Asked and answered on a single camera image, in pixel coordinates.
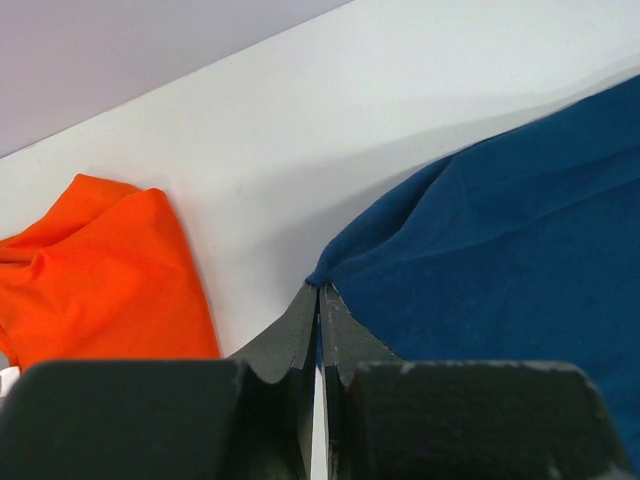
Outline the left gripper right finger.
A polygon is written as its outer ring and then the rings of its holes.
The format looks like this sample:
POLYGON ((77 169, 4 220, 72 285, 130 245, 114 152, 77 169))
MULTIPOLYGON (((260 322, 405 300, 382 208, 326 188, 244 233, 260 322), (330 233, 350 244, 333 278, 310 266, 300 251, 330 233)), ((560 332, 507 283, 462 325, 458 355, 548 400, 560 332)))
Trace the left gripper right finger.
POLYGON ((332 479, 634 479, 605 403, 555 361, 407 361, 318 293, 332 479))

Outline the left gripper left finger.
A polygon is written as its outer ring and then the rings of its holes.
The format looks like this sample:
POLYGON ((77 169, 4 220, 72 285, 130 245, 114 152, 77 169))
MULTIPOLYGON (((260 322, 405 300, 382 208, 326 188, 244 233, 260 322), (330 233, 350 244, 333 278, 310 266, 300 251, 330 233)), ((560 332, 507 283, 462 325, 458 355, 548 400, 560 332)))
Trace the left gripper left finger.
POLYGON ((223 360, 56 361, 1 409, 5 479, 306 479, 317 292, 223 360))

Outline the navy blue t-shirt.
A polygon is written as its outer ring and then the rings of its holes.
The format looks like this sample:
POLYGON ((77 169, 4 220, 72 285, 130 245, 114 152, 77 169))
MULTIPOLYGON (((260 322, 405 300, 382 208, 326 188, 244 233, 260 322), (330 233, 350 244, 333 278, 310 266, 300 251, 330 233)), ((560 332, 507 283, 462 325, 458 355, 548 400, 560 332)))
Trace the navy blue t-shirt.
POLYGON ((639 456, 639 81, 442 158, 309 277, 409 360, 560 360, 639 456))

